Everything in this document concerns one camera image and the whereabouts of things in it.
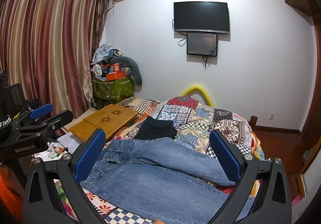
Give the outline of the small black wall monitor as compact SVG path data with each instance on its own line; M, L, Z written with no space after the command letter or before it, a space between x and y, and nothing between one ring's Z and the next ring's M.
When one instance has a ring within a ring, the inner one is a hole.
M216 57L218 54L218 36L215 33L188 33L187 54Z

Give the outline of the black wall television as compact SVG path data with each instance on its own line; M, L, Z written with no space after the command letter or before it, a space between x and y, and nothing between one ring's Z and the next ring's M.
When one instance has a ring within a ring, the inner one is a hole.
M225 2L175 2L174 30L229 34L230 15Z

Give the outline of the striped satin curtain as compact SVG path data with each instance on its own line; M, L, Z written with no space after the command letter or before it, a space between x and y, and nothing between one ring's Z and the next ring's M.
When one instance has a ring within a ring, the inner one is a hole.
M3 0L1 68L26 99L79 117L90 107L90 63L110 0Z

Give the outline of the black folded garment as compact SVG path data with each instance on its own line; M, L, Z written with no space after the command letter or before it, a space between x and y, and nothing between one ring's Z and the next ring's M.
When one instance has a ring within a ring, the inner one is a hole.
M154 140L162 137L175 139L177 130L171 120L156 120L148 116L134 136L138 140Z

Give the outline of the white papers pile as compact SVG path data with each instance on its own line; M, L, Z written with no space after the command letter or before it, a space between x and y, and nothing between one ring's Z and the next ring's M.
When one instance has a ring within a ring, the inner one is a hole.
M58 160L64 154L71 153L77 149L82 140L71 132L62 135L56 141L47 143L47 149L33 155L34 158L41 158L43 161Z

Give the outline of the green fabric storage bag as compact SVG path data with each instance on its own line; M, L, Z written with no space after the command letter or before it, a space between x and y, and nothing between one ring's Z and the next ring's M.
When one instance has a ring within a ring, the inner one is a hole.
M134 84L128 77L112 81L94 79L92 80L92 90L91 107L96 110L134 96Z

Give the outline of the light blue clothes heap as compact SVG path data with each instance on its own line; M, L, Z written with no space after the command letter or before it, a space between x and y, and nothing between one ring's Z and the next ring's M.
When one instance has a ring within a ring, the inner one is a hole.
M112 44L103 44L93 54L92 63L98 63L102 61L104 57L112 57L113 54L111 53L111 50L113 49L114 47Z

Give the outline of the patchwork patterned quilt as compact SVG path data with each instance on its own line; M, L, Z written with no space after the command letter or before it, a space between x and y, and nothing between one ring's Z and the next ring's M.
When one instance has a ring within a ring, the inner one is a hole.
M146 118L155 120L172 120L177 131L175 141L197 152L207 154L216 159L209 145L210 130L220 130L230 143L235 144L243 153L251 153L259 160L264 160L261 143L252 132L248 121L230 111L216 109L200 103L189 96L175 97L167 102L157 104L156 101L143 100L131 97L117 104L128 109L138 111L137 119L122 127L113 139L133 139L146 121ZM56 182L58 195L72 219L78 221L71 204L69 203L60 181ZM106 200L83 189L88 199L106 222L110 223L152 223L154 219L135 214L110 204Z

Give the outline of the blue denim jeans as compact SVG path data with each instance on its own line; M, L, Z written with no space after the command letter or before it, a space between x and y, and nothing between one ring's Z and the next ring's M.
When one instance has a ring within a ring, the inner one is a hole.
M218 160L171 138L113 140L82 187L133 214L165 223L207 223L234 186Z

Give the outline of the orange box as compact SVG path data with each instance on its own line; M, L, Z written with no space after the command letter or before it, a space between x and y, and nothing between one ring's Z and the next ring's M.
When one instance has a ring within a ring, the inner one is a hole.
M106 81L118 80L125 78L126 74L124 72L112 72L106 75Z

